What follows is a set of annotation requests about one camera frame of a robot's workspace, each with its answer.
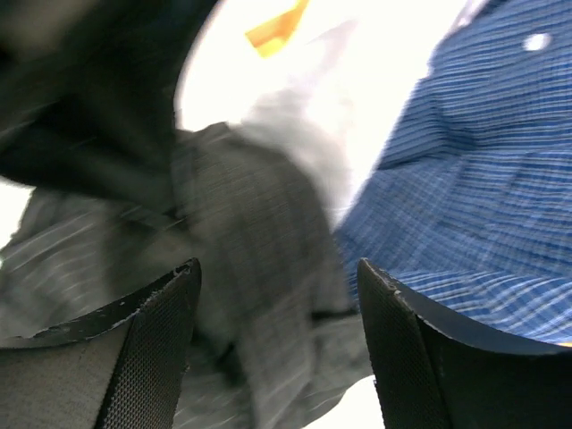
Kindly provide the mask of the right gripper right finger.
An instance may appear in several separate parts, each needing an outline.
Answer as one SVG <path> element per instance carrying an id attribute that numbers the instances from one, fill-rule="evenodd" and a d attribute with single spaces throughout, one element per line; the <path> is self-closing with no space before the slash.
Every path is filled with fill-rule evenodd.
<path id="1" fill-rule="evenodd" d="M 461 315 L 375 267 L 357 291 L 387 428 L 571 426 L 571 350 Z"/>

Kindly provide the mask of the white shirt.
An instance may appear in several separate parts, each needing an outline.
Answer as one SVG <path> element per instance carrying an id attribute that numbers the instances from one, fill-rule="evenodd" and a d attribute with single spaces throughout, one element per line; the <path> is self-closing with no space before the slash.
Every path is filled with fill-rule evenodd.
<path id="1" fill-rule="evenodd" d="M 291 1 L 222 1 L 189 53 L 177 123 L 225 122 L 307 172 L 332 224 L 349 210 L 428 60 L 468 1 L 310 1 L 285 47 L 261 56 L 255 27 Z"/>

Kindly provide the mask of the black striped shirt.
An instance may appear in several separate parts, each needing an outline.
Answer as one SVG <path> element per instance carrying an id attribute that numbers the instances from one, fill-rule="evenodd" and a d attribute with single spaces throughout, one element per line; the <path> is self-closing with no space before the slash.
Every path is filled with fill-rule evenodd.
<path id="1" fill-rule="evenodd" d="M 1 250 L 1 341 L 196 259 L 169 428 L 302 428 L 369 370 L 322 199 L 280 149 L 174 96 L 212 1 L 4 1 L 1 174 L 32 192 Z"/>

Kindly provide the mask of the wooden clothes rack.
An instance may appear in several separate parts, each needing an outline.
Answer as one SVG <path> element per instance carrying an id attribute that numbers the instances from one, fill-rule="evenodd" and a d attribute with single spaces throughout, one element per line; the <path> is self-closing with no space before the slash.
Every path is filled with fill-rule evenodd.
<path id="1" fill-rule="evenodd" d="M 260 57 L 269 58 L 288 45 L 309 3 L 309 0 L 298 0 L 289 10 L 245 32 L 247 41 Z"/>

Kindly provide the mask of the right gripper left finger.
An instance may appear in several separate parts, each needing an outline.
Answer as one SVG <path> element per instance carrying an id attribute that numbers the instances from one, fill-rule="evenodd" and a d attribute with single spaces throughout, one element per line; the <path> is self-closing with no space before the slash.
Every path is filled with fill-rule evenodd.
<path id="1" fill-rule="evenodd" d="M 201 288 L 196 259 L 31 337 L 1 341 L 3 428 L 169 428 Z"/>

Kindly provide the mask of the blue checked shirt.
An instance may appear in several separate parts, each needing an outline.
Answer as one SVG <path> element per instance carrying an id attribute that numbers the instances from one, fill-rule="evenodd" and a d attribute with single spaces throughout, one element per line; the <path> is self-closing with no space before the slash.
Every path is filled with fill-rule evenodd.
<path id="1" fill-rule="evenodd" d="M 571 339 L 571 4 L 475 1 L 433 51 L 337 230 L 460 314 Z"/>

